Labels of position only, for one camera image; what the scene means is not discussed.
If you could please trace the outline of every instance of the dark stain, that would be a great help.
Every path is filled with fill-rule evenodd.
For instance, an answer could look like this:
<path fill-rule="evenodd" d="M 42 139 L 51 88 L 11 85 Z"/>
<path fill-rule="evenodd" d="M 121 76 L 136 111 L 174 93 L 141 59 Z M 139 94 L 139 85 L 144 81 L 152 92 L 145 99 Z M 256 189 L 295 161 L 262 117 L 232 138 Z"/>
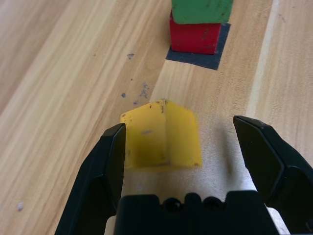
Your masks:
<path fill-rule="evenodd" d="M 220 8 L 220 7 L 221 7 L 221 5 L 222 5 L 222 1 L 221 1 L 221 0 L 219 0 L 219 3 L 217 4 L 217 8 Z"/>
<path fill-rule="evenodd" d="M 209 32 L 209 29 L 206 28 L 206 29 L 205 29 L 205 32 L 204 32 L 203 35 L 202 35 L 202 39 L 203 39 L 203 40 L 207 38 L 207 33 L 208 33 L 208 32 Z"/>
<path fill-rule="evenodd" d="M 147 131 L 142 131 L 141 134 L 142 135 L 147 135 L 147 134 L 150 134 L 152 133 L 152 130 L 147 130 Z"/>
<path fill-rule="evenodd" d="M 209 8 L 211 5 L 211 0 L 208 0 L 207 4 L 205 5 L 206 8 Z"/>
<path fill-rule="evenodd" d="M 147 98 L 148 98 L 148 93 L 147 93 L 147 91 L 148 91 L 149 89 L 150 89 L 149 86 L 144 82 L 144 83 L 143 83 L 143 88 L 142 88 L 142 90 L 141 90 L 139 96 L 143 96 L 143 97 L 145 97 L 145 98 L 147 99 Z"/>
<path fill-rule="evenodd" d="M 279 14 L 279 13 L 278 13 L 278 16 L 279 16 L 280 18 L 282 18 L 282 21 L 283 21 L 284 23 L 286 23 L 285 18 L 283 17 L 282 14 Z"/>
<path fill-rule="evenodd" d="M 128 54 L 128 55 L 127 55 L 127 57 L 128 57 L 128 59 L 130 59 L 130 60 L 131 60 L 131 59 L 133 58 L 133 56 L 134 56 L 134 55 L 135 55 L 135 54 Z"/>

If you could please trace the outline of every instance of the screw hole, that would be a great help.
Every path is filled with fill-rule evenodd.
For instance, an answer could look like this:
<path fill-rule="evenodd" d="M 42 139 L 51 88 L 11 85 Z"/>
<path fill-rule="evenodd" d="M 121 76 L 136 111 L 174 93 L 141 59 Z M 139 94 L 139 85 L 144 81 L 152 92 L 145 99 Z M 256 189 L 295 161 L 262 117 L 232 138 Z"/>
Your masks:
<path fill-rule="evenodd" d="M 182 204 L 176 198 L 169 198 L 163 202 L 163 208 L 170 213 L 176 213 L 181 211 Z"/>
<path fill-rule="evenodd" d="M 220 199 L 216 197 L 207 197 L 203 201 L 204 206 L 215 212 L 220 212 L 224 210 L 224 203 L 220 201 Z"/>

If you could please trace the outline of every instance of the dirt spot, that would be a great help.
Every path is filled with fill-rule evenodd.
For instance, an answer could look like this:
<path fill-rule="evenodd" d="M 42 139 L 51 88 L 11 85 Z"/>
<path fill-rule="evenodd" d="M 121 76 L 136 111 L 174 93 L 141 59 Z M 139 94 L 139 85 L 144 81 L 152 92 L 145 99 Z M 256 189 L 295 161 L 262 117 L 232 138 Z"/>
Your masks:
<path fill-rule="evenodd" d="M 147 131 L 142 131 L 141 134 L 142 135 L 147 135 L 147 134 L 151 134 L 152 130 L 147 130 Z"/>
<path fill-rule="evenodd" d="M 127 57 L 128 57 L 128 59 L 131 60 L 131 59 L 134 57 L 134 55 L 135 55 L 135 54 L 132 54 L 132 53 L 131 53 L 131 54 L 128 54 Z"/>

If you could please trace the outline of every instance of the wooden table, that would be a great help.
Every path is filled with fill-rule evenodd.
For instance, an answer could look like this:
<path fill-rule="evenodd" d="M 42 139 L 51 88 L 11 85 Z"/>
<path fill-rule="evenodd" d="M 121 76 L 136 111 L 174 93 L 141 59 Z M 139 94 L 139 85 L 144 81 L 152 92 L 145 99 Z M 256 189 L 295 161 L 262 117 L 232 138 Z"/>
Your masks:
<path fill-rule="evenodd" d="M 124 195 L 224 199 L 254 188 L 233 115 L 272 125 L 313 165 L 313 1 L 235 0 L 218 71 L 165 60 L 170 9 L 169 0 L 0 0 L 0 234 L 53 234 L 104 130 L 159 98 L 198 115 L 203 168 L 125 172 Z"/>

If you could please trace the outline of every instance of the black plastic part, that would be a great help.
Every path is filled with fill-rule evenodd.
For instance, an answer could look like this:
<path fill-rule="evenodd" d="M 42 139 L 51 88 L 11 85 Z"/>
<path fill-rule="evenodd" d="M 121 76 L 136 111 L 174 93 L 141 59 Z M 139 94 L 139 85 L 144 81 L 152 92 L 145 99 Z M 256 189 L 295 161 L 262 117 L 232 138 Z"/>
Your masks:
<path fill-rule="evenodd" d="M 222 210 L 208 208 L 206 201 L 189 193 L 181 210 L 168 212 L 155 195 L 125 196 L 118 206 L 114 235 L 279 234 L 255 191 L 229 192 L 225 203 L 210 197 L 208 201 L 223 205 Z"/>
<path fill-rule="evenodd" d="M 56 235 L 103 235 L 116 215 L 125 157 L 125 124 L 106 130 L 81 165 Z"/>
<path fill-rule="evenodd" d="M 240 148 L 252 180 L 268 207 L 279 211 L 291 233 L 311 233 L 313 169 L 269 125 L 235 116 Z"/>

